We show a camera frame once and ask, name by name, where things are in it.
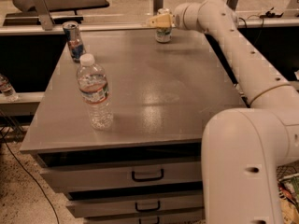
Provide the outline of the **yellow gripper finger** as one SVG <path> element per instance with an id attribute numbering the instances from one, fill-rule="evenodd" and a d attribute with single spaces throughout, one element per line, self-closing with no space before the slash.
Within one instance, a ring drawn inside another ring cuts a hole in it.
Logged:
<path id="1" fill-rule="evenodd" d="M 172 16 L 170 14 L 160 14 L 148 20 L 149 27 L 169 28 L 172 26 Z"/>

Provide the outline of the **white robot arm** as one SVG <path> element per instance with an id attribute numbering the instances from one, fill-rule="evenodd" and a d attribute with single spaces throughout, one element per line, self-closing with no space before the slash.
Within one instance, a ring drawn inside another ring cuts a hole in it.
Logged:
<path id="1" fill-rule="evenodd" d="M 222 0 L 177 6 L 148 25 L 212 36 L 249 103 L 215 115 L 202 136 L 206 224 L 283 224 L 277 168 L 299 157 L 299 93 L 238 31 Z"/>

